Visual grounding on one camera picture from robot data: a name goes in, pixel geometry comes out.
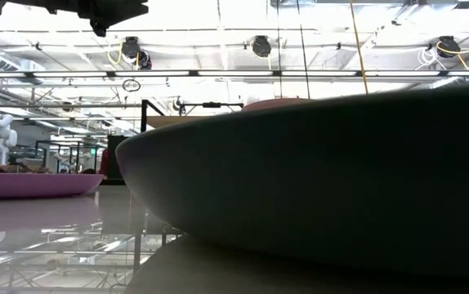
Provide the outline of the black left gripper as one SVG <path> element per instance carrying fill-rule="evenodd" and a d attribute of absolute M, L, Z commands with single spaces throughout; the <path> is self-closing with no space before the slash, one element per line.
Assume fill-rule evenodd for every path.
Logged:
<path fill-rule="evenodd" d="M 0 0 L 0 15 L 7 3 L 42 7 L 50 14 L 58 11 L 78 12 L 90 19 L 93 33 L 104 38 L 109 26 L 104 20 L 126 20 L 149 12 L 146 0 Z"/>

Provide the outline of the large lavender plate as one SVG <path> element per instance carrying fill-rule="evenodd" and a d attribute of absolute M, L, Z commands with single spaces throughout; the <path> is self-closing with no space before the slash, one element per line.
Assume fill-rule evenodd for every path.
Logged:
<path fill-rule="evenodd" d="M 0 198 L 50 198 L 85 194 L 104 179 L 100 174 L 0 173 Z"/>

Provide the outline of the wooden shelf with black frame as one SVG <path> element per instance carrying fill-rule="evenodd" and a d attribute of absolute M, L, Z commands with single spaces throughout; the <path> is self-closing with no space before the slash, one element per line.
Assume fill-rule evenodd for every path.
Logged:
<path fill-rule="evenodd" d="M 190 115 L 191 110 L 196 108 L 197 106 L 202 107 L 203 105 L 181 103 L 178 107 L 179 112 L 177 116 L 167 116 L 160 109 L 158 109 L 151 101 L 142 100 L 141 101 L 141 121 L 140 121 L 141 132 L 147 131 L 148 127 L 152 127 L 152 128 L 166 127 L 166 126 L 171 126 L 175 124 L 188 123 L 188 122 L 193 122 L 196 120 L 208 118 L 208 116 Z M 147 115 L 148 109 L 153 109 L 159 115 L 148 116 Z"/>

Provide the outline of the dark grey plate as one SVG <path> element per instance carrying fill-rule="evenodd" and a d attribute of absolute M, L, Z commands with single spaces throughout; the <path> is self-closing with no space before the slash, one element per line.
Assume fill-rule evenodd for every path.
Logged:
<path fill-rule="evenodd" d="M 162 221 L 226 247 L 469 277 L 469 86 L 240 111 L 116 149 Z"/>

